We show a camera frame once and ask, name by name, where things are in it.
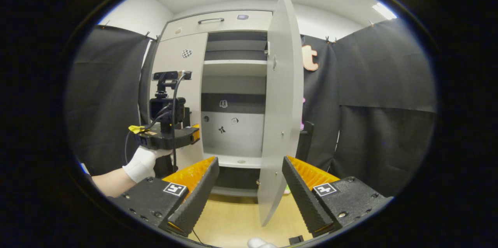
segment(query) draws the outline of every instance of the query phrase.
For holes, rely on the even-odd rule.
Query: curtain clip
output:
[[[102,29],[104,29],[107,26],[107,23],[105,23],[105,25],[103,25]]]

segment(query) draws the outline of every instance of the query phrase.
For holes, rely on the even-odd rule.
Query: metal handle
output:
[[[277,67],[277,63],[278,63],[278,61],[277,61],[277,55],[274,55],[274,67],[273,67],[273,71],[275,71],[275,67]]]
[[[212,21],[214,19],[218,19],[219,21],[224,21],[224,18],[207,18],[207,19],[200,20],[197,23],[201,24],[203,21]]]
[[[267,49],[265,50],[265,55],[270,55],[270,41],[267,41]]]

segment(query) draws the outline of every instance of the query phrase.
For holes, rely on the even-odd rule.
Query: cabinet drawer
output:
[[[246,15],[247,19],[238,19],[239,15]],[[268,31],[271,20],[271,11],[241,10],[202,14],[168,23],[161,39],[172,39],[202,32]]]

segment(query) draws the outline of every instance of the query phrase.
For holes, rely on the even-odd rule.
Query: white wall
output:
[[[109,12],[99,24],[115,26],[137,33],[151,33],[149,37],[160,35],[173,13],[157,0],[124,0]]]
[[[216,11],[223,9],[269,9],[275,8],[276,2],[271,0],[242,0],[232,2],[221,2],[213,5],[196,7],[177,13],[173,19],[183,16],[189,16],[207,11]],[[299,32],[311,37],[325,39],[329,37],[333,41],[336,37],[340,39],[357,30],[361,30],[364,26],[351,21],[342,16],[317,9],[305,5],[294,4],[296,11],[297,24]]]

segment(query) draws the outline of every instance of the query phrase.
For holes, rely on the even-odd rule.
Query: drawer handle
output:
[[[224,21],[224,18],[208,18],[198,21],[197,23],[201,24],[203,21],[212,21],[214,19],[218,19],[219,21]]]

